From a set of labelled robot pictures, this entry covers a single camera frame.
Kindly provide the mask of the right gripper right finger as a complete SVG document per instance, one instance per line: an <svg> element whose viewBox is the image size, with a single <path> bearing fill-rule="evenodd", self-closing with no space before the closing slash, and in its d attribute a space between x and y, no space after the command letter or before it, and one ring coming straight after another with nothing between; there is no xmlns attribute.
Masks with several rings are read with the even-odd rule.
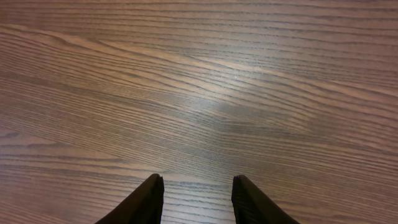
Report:
<svg viewBox="0 0 398 224"><path fill-rule="evenodd" d="M234 176L231 201L236 224L299 224L245 175Z"/></svg>

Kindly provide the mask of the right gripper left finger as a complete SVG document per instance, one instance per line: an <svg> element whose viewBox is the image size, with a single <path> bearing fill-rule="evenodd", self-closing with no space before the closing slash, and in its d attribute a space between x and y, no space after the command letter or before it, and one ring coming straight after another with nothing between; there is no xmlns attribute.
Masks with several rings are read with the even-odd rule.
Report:
<svg viewBox="0 0 398 224"><path fill-rule="evenodd" d="M96 224L160 224L163 204L164 180L152 174Z"/></svg>

